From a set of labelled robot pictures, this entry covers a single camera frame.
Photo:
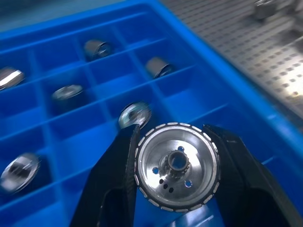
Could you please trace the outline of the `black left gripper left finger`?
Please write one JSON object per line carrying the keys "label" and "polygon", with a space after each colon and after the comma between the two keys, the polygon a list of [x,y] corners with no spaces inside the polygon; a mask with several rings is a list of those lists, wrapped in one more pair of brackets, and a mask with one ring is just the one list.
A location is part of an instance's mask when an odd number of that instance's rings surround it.
{"label": "black left gripper left finger", "polygon": [[121,129],[91,169],[71,219],[71,227],[131,227],[137,184],[135,150],[140,126]]}

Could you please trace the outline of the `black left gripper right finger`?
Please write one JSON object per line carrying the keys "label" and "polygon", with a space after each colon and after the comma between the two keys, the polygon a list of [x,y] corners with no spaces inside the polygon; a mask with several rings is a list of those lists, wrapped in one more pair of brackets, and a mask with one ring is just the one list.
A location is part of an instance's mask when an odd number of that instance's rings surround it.
{"label": "black left gripper right finger", "polygon": [[221,179],[215,198],[227,227],[301,227],[303,219],[271,172],[233,132],[205,124],[218,149]]}

